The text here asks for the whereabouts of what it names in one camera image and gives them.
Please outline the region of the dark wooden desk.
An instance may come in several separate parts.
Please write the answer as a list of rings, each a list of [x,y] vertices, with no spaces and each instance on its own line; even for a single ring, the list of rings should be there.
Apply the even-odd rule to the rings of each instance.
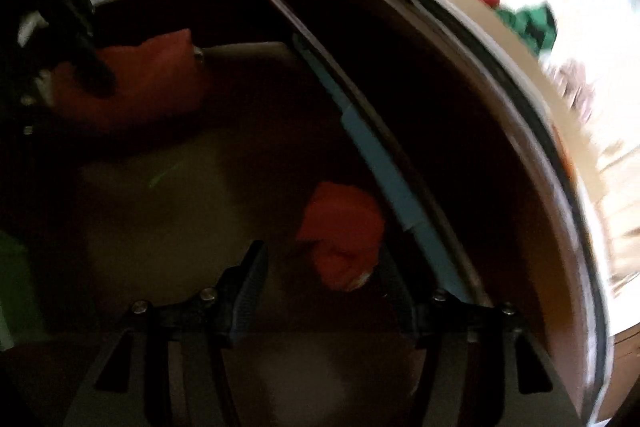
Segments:
[[[404,286],[512,310],[592,425],[612,365],[598,202],[480,28],[448,0],[260,1],[419,251]]]

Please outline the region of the dark red knit underwear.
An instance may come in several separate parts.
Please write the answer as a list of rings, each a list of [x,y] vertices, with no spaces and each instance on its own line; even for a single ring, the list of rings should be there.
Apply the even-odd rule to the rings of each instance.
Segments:
[[[138,46],[99,50],[115,77],[115,93],[98,98],[62,64],[52,74],[53,108],[63,117],[102,131],[141,124],[198,108],[209,88],[202,61],[194,53],[191,31],[171,32]]]

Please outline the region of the shallow gold cardboard tray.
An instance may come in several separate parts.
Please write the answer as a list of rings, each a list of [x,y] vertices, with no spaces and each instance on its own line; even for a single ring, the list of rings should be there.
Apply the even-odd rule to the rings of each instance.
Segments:
[[[536,57],[483,1],[448,2],[454,6],[454,12],[463,13],[472,20],[475,28],[480,28],[488,48],[506,64],[510,75],[544,115],[544,121],[554,128],[564,158],[582,178],[591,202],[600,202],[606,194],[606,187],[597,168],[596,151],[578,117],[544,75]]]

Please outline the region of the red orange underwear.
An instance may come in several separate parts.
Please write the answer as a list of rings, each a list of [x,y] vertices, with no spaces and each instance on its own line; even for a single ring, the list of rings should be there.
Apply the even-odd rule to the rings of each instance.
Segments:
[[[309,260],[331,291],[354,291],[378,265],[385,221],[376,200],[358,187],[322,182],[296,232],[311,246]]]

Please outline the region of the green underwear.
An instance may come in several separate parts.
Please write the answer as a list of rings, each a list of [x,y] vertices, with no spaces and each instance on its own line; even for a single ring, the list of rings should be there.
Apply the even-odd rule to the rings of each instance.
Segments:
[[[541,56],[544,52],[552,50],[558,36],[558,30],[551,6],[548,3],[541,3],[517,11],[498,8],[496,15],[535,56]]]

